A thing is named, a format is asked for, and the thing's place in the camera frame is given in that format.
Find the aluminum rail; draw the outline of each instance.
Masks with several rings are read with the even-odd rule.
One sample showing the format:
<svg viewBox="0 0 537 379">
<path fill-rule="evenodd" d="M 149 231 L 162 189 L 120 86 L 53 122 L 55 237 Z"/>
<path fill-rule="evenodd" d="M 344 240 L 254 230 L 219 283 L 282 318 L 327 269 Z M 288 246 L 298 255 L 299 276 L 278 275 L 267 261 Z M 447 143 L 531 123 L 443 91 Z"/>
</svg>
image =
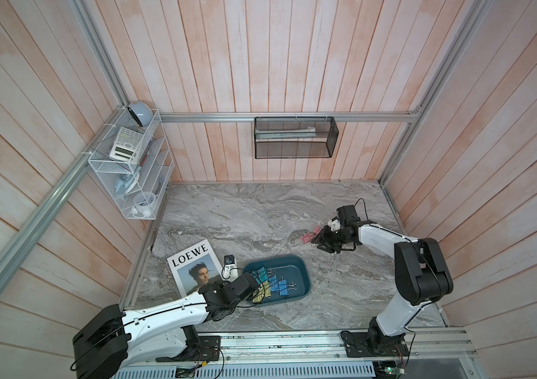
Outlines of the aluminum rail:
<svg viewBox="0 0 537 379">
<path fill-rule="evenodd" d="M 108 80 L 114 95 L 120 102 L 121 106 L 129 104 L 123 84 L 121 83 L 121 80 L 119 80 L 119 76 L 115 70 L 113 62 L 108 56 L 108 52 L 106 51 L 104 43 L 98 34 L 98 29 L 94 24 L 94 19 L 91 17 L 85 1 L 69 0 L 69 2 L 75 17 L 79 21 L 83 34 L 85 34 L 85 37 L 87 37 L 87 40 L 89 41 L 92 53 L 98 59 L 100 67 L 106 75 L 106 79 Z"/>
<path fill-rule="evenodd" d="M 256 117 L 333 117 L 341 123 L 413 123 L 418 114 L 409 111 L 333 111 L 333 112 L 213 112 L 164 113 L 164 123 L 252 123 Z"/>
<path fill-rule="evenodd" d="M 108 123 L 114 122 L 122 112 L 117 109 L 109 118 Z M 70 195 L 87 174 L 89 169 L 88 158 L 90 146 L 93 146 L 102 136 L 106 134 L 109 125 L 102 128 L 94 139 L 87 145 L 83 152 L 76 158 L 75 162 L 68 168 L 58 184 L 53 187 L 43 202 L 35 209 L 35 212 L 26 220 L 20 231 L 16 233 L 7 246 L 0 253 L 0 294 L 3 292 L 9 281 L 14 277 L 30 251 L 43 236 L 55 216 L 68 201 Z"/>
<path fill-rule="evenodd" d="M 348 329 L 367 333 L 367 329 Z M 416 333 L 405 336 L 407 345 L 412 338 L 410 360 L 436 358 L 477 358 L 464 328 L 416 327 Z M 348 358 L 340 338 L 341 330 L 293 330 L 278 332 L 199 332 L 204 336 L 220 336 L 220 347 L 228 364 L 309 363 L 326 361 L 391 361 L 395 356 Z M 212 364 L 221 364 L 221 360 Z M 169 366 L 182 362 L 142 362 L 128 366 Z"/>
<path fill-rule="evenodd" d="M 144 230 L 144 235 L 138 252 L 136 254 L 136 259 L 131 265 L 129 275 L 127 276 L 127 282 L 125 283 L 125 288 L 119 299 L 119 308 L 121 310 L 134 309 L 136 305 L 136 300 L 138 298 L 138 292 L 140 292 L 140 286 L 144 279 L 144 273 L 146 272 L 146 265 L 148 263 L 148 257 L 152 252 L 152 247 L 154 246 L 155 239 L 157 238 L 158 228 L 163 222 L 163 214 L 165 214 L 165 207 L 167 206 L 167 200 L 169 198 L 169 191 L 165 190 L 165 196 L 161 199 L 159 203 L 159 211 L 157 212 L 157 218 L 152 220 Z"/>
<path fill-rule="evenodd" d="M 492 4 L 493 0 L 475 0 L 471 6 L 469 14 L 466 16 L 466 19 L 464 19 L 464 22 L 443 59 L 443 62 L 439 66 L 435 77 L 431 80 L 427 93 L 423 96 L 423 99 L 420 102 L 418 117 L 411 125 L 408 125 L 408 128 L 406 128 L 397 143 L 393 154 L 390 156 L 382 175 L 378 179 L 381 186 L 386 186 L 388 184 L 388 180 L 391 178 L 393 172 L 401 162 L 401 158 L 410 147 L 412 140 L 418 133 L 426 116 L 430 113 L 433 106 L 435 106 L 435 100 L 439 97 L 439 94 L 445 87 L 447 80 L 452 75 L 464 50 L 469 45 L 477 29 L 480 27 L 485 14 Z"/>
</svg>

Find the wall-mounted basket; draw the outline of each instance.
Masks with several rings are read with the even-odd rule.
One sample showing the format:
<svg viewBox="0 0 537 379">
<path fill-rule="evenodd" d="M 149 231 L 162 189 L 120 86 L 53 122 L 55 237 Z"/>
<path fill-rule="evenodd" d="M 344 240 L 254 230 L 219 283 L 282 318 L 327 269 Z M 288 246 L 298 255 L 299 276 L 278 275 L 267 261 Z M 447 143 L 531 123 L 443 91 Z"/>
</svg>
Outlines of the wall-mounted basket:
<svg viewBox="0 0 537 379">
<path fill-rule="evenodd" d="M 331 158 L 338 140 L 333 117 L 256 117 L 256 159 Z"/>
<path fill-rule="evenodd" d="M 169 178 L 175 167 L 161 116 L 156 109 L 153 109 L 152 113 L 150 125 L 145 129 L 139 129 L 129 112 L 122 109 L 117 120 L 102 140 L 93 147 L 89 156 L 91 168 L 113 198 L 123 217 L 129 219 L 157 218 L 158 205 L 165 196 Z M 142 154 L 135 161 L 134 158 L 128 161 L 115 161 L 109 156 L 121 127 L 143 133 L 138 146 L 134 148 Z M 118 185 L 126 180 L 129 183 L 127 188 Z"/>
</svg>

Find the wooden wall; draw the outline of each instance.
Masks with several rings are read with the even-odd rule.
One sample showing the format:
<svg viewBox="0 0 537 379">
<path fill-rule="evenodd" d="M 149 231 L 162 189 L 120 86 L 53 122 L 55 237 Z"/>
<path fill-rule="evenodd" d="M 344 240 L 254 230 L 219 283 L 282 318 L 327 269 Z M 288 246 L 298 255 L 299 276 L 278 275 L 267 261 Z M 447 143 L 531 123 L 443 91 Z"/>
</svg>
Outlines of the wooden wall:
<svg viewBox="0 0 537 379">
<path fill-rule="evenodd" d="M 0 252 L 118 105 L 62 0 L 0 0 Z M 0 378 L 73 378 L 72 336 L 118 302 L 143 225 L 95 179 L 0 296 Z"/>
<path fill-rule="evenodd" d="M 161 111 L 415 109 L 463 0 L 86 0 L 130 99 Z M 249 123 L 166 124 L 176 181 L 375 179 L 406 124 L 339 124 L 330 159 L 253 159 Z"/>
<path fill-rule="evenodd" d="M 537 376 L 536 0 L 493 4 L 387 187 L 491 378 Z"/>
</svg>

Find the robotic arm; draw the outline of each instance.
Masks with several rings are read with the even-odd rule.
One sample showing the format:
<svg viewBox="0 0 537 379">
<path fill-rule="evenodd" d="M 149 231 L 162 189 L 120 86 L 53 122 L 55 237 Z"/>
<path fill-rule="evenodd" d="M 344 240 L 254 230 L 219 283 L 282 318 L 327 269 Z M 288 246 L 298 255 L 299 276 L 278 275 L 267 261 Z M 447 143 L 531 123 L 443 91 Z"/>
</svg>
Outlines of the robotic arm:
<svg viewBox="0 0 537 379">
<path fill-rule="evenodd" d="M 207 346 L 193 325 L 221 320 L 257 289 L 256 279 L 245 272 L 232 283 L 206 284 L 156 307 L 121 312 L 117 304 L 108 306 L 72 339 L 76 377 L 108 379 L 121 367 L 159 357 L 186 360 Z"/>
<path fill-rule="evenodd" d="M 355 250 L 363 244 L 390 256 L 398 290 L 386 309 L 371 319 L 366 334 L 342 332 L 347 354 L 396 355 L 397 347 L 405 355 L 408 350 L 402 342 L 406 325 L 423 306 L 452 292 L 454 286 L 439 244 L 431 238 L 389 231 L 369 220 L 362 222 L 352 205 L 338 208 L 337 213 L 312 242 L 329 253 Z M 342 247 L 351 243 L 352 249 Z M 117 304 L 108 306 L 72 339 L 76 377 L 108 379 L 129 364 L 160 357 L 184 361 L 197 351 L 202 355 L 200 348 L 209 344 L 199 340 L 194 325 L 221 320 L 239 302 L 251 299 L 257 289 L 256 279 L 245 272 L 233 282 L 206 284 L 185 298 L 156 307 L 122 312 Z"/>
<path fill-rule="evenodd" d="M 323 251 L 337 254 L 363 244 L 377 254 L 393 258 L 398 290 L 386 309 L 371 319 L 364 336 L 367 345 L 347 349 L 347 353 L 354 357 L 391 355 L 396 346 L 405 355 L 407 347 L 402 341 L 407 324 L 424 306 L 454 289 L 439 244 L 432 238 L 408 237 L 369 220 L 362 222 L 352 205 L 338 208 L 336 212 L 338 216 L 324 226 L 312 242 Z M 352 249 L 342 247 L 350 243 Z M 359 337 L 350 332 L 343 332 L 342 338 L 348 345 L 358 345 Z"/>
</svg>

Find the magazine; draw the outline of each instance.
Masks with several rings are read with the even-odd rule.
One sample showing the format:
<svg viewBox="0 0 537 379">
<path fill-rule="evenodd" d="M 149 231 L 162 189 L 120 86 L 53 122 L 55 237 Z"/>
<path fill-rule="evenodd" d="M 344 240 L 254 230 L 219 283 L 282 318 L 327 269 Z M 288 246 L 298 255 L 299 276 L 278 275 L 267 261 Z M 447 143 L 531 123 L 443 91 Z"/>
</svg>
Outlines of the magazine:
<svg viewBox="0 0 537 379">
<path fill-rule="evenodd" d="M 222 280 L 222 266 L 207 239 L 170 256 L 168 262 L 182 297 Z"/>
</svg>

